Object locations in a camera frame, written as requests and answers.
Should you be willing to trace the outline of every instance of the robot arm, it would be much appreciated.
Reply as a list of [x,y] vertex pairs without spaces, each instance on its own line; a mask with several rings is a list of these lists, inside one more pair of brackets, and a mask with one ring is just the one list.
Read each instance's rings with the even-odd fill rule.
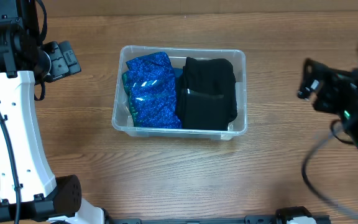
[[313,108],[338,115],[358,148],[358,68],[346,72],[307,59],[298,97],[308,99],[313,92],[317,96]]
[[[14,220],[18,210],[19,219],[38,222],[107,223],[107,212],[81,197],[77,176],[55,178],[46,160],[35,114],[34,85],[40,83],[44,89],[44,82],[73,75],[81,68],[68,42],[42,45],[43,35],[46,32],[43,29],[39,34],[34,1],[0,0],[0,123],[12,146],[10,155],[0,126],[0,222]],[[19,187],[14,183],[11,161],[16,164]],[[20,192],[18,202],[16,190]]]

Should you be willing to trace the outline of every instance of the blue glittery fabric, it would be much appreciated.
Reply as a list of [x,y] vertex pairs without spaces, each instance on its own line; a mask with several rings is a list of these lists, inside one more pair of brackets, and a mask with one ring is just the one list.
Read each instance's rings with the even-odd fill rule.
[[122,74],[122,82],[134,126],[181,128],[175,114],[175,71],[168,55],[157,52],[137,57],[126,64],[129,71]]

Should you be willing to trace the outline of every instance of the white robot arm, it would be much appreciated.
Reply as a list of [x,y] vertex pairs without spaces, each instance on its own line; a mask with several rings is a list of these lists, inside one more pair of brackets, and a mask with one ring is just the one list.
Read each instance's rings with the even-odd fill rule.
[[[41,211],[28,210],[30,208],[28,205],[35,204],[33,202],[45,202],[45,199],[54,190],[57,190],[57,181],[46,160],[35,115],[34,85],[33,72],[19,71],[16,78],[8,78],[6,73],[0,73],[0,112],[5,119],[4,123],[10,135],[17,176],[21,185],[21,213],[24,214],[22,218],[35,220],[48,218],[50,222],[65,221],[78,224],[104,223],[103,210],[92,206],[81,198],[79,183],[73,187],[76,195],[72,195],[72,198],[80,208],[74,216],[67,213],[67,215],[54,217],[54,214],[50,213],[43,217]],[[9,208],[9,205],[15,204],[16,192],[11,163],[4,134],[0,127],[0,206]],[[1,207],[0,222],[13,218],[10,213],[5,215],[3,213],[3,211],[8,212],[9,209]],[[41,214],[34,217],[28,216],[31,213]]]

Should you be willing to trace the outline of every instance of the metal bracket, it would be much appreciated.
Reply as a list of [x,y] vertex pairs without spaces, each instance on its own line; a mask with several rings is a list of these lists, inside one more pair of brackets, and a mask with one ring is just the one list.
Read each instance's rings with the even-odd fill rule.
[[275,215],[247,215],[246,224],[274,224]]

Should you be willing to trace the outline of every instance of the white arm segment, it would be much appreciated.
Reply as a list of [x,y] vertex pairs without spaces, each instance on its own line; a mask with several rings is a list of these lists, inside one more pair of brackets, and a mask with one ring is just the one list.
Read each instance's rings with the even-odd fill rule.
[[74,217],[53,217],[48,222],[65,221],[71,224],[104,224],[104,212],[101,208],[91,205],[85,199],[81,200],[81,208]]
[[[0,73],[0,111],[7,116],[6,126],[11,137],[16,161],[22,202],[34,200],[34,195],[46,197],[56,187],[42,146],[34,106],[34,74],[20,71],[17,78]],[[16,203],[16,194],[7,146],[0,126],[0,200]]]

